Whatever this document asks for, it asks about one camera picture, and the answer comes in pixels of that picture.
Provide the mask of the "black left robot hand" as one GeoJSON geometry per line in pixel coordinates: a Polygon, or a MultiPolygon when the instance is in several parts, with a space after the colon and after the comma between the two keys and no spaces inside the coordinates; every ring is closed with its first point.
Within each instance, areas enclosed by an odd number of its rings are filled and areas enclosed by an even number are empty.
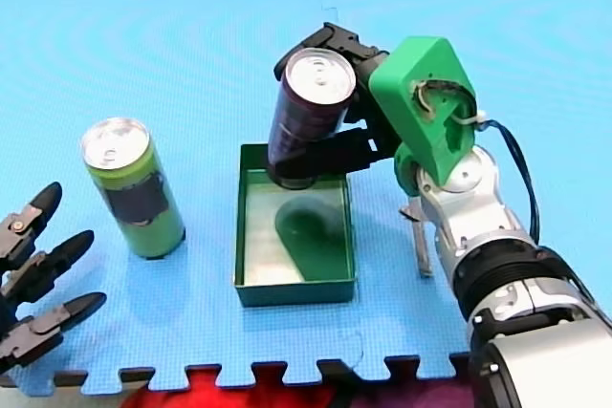
{"type": "Polygon", "coordinates": [[[62,186],[52,182],[20,212],[1,221],[1,372],[26,367],[52,351],[63,334],[80,324],[106,302],[104,292],[90,292],[40,316],[17,316],[20,305],[33,304],[55,288],[91,247],[95,234],[87,229],[53,250],[38,251],[36,240],[54,216],[62,198],[62,186]]]}

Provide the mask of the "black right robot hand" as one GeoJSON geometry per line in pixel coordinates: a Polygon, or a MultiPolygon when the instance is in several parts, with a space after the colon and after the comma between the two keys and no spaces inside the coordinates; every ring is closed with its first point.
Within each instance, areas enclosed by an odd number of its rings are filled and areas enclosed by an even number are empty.
{"type": "Polygon", "coordinates": [[[361,44],[355,32],[325,22],[277,61],[273,73],[280,82],[280,101],[268,141],[273,181],[303,189],[320,176],[363,170],[393,157],[400,137],[369,89],[370,77],[388,56],[388,51],[361,44]],[[313,103],[289,82],[290,59],[306,49],[331,51],[347,60],[356,82],[338,104],[313,103]]]}

